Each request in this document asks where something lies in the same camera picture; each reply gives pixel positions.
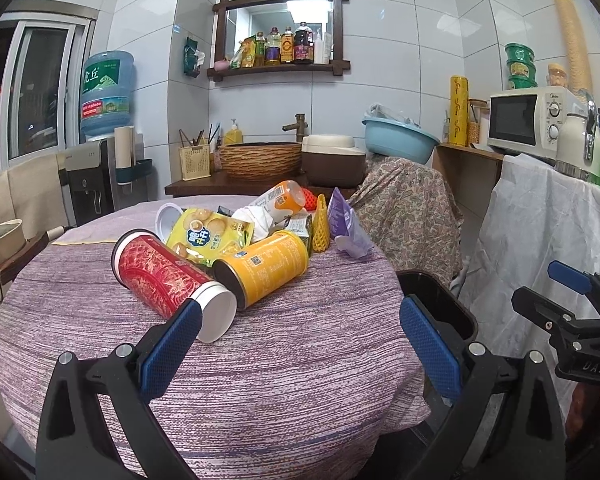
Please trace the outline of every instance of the black bin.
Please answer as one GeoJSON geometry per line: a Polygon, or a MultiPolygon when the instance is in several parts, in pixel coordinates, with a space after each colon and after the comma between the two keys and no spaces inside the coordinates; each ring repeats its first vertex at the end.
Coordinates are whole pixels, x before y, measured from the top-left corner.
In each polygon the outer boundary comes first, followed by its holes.
{"type": "Polygon", "coordinates": [[[396,272],[405,296],[415,294],[436,321],[449,323],[465,343],[471,343],[478,334],[478,322],[433,274],[423,270],[396,272]]]}

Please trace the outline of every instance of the yellow soap bottle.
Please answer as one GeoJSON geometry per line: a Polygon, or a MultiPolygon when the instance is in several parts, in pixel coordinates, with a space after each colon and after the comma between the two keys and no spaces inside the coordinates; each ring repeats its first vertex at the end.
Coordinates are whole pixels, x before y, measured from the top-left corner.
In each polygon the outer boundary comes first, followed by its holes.
{"type": "Polygon", "coordinates": [[[231,129],[224,134],[224,143],[225,144],[241,144],[242,143],[242,132],[238,125],[235,123],[235,119],[231,119],[234,124],[232,124],[231,129]]]}

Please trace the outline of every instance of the green bowl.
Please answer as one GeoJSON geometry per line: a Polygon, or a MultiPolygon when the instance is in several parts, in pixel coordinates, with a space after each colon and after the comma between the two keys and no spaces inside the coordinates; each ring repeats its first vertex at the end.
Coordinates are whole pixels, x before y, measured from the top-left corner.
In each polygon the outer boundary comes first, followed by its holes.
{"type": "Polygon", "coordinates": [[[510,61],[524,61],[525,63],[533,63],[535,59],[534,51],[528,46],[520,43],[509,43],[504,47],[507,57],[510,61]]]}
{"type": "Polygon", "coordinates": [[[514,88],[536,88],[538,83],[529,79],[528,77],[524,77],[523,75],[511,75],[509,76],[509,89],[514,88]]]}
{"type": "Polygon", "coordinates": [[[509,60],[507,61],[507,67],[509,67],[509,75],[521,75],[532,81],[536,80],[536,66],[533,63],[509,60]]]}

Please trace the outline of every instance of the blue water jug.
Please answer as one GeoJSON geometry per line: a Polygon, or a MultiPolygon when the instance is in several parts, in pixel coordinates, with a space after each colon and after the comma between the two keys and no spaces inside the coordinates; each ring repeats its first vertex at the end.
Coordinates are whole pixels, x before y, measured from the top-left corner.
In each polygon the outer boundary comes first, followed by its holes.
{"type": "Polygon", "coordinates": [[[133,81],[134,57],[128,52],[109,50],[87,60],[80,92],[80,142],[131,124],[133,81]]]}

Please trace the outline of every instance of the wall mirror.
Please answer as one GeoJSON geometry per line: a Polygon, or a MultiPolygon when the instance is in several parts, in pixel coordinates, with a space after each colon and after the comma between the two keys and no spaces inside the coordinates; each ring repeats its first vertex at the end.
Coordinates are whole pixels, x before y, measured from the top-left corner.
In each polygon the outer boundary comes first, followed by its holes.
{"type": "Polygon", "coordinates": [[[350,70],[350,62],[342,57],[342,2],[347,0],[220,0],[214,5],[218,14],[216,27],[216,50],[214,62],[231,59],[245,38],[262,32],[266,38],[273,27],[284,34],[289,27],[292,33],[305,22],[312,30],[313,38],[332,41],[323,50],[320,60],[311,64],[281,63],[266,66],[240,68],[210,68],[207,74],[214,81],[227,76],[265,72],[331,72],[342,76],[350,70]]]}

